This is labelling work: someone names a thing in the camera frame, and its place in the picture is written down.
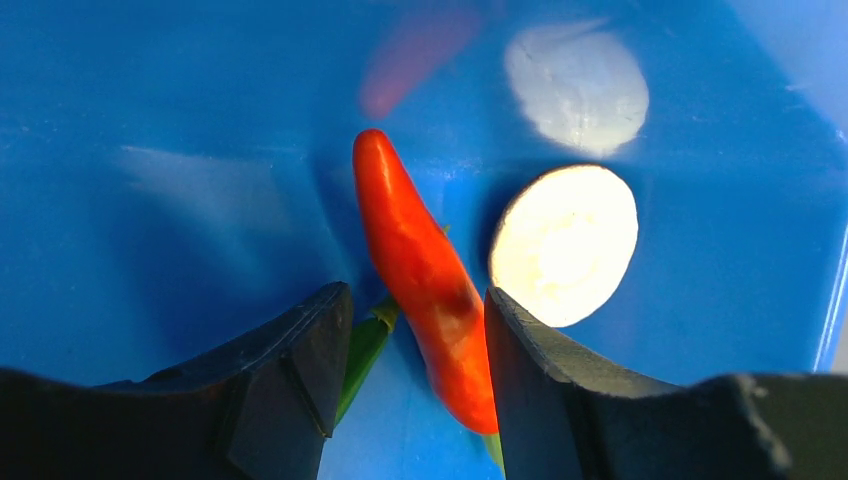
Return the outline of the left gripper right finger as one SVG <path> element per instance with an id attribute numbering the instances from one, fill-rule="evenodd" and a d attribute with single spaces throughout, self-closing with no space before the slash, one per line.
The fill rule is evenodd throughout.
<path id="1" fill-rule="evenodd" d="M 509 479 L 843 479 L 847 379 L 735 373 L 676 386 L 541 323 L 503 290 L 485 325 Z"/>

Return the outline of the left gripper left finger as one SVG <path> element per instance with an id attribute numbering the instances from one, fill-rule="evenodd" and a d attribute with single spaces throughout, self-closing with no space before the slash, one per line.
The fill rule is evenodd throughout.
<path id="1" fill-rule="evenodd" d="M 313 479 L 332 435 L 353 301 L 343 282 L 140 382 L 1 372 L 5 479 Z"/>

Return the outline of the orange toy carrot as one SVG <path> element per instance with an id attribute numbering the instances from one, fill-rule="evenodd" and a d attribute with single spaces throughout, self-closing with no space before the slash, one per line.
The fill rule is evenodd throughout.
<path id="1" fill-rule="evenodd" d="M 360 132 L 352 149 L 370 259 L 414 335 L 429 386 L 503 464 L 480 293 L 387 134 Z"/>

